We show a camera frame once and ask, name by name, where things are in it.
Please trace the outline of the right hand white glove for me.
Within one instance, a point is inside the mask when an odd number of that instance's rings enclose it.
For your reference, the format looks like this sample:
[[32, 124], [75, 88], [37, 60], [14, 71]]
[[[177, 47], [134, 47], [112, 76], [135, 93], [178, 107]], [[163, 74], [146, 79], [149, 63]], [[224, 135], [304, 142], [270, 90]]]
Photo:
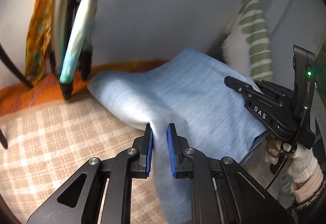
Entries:
[[[273, 137], [268, 138], [266, 144], [265, 161], [269, 164], [276, 164], [281, 155], [281, 147], [288, 151], [291, 145], [282, 143]], [[297, 149], [290, 157], [292, 160], [287, 172], [296, 184], [303, 184], [313, 179], [321, 181], [323, 179], [322, 172], [312, 149], [305, 148], [302, 144], [297, 144]]]

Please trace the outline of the right forearm pink sleeve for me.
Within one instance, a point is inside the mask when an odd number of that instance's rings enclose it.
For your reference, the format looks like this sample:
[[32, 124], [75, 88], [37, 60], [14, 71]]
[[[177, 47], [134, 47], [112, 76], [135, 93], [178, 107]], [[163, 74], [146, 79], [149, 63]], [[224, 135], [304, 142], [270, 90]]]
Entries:
[[325, 191], [325, 175], [321, 168], [316, 166], [314, 170], [293, 171], [289, 175], [293, 180], [291, 191], [295, 197], [294, 208], [297, 211], [311, 208]]

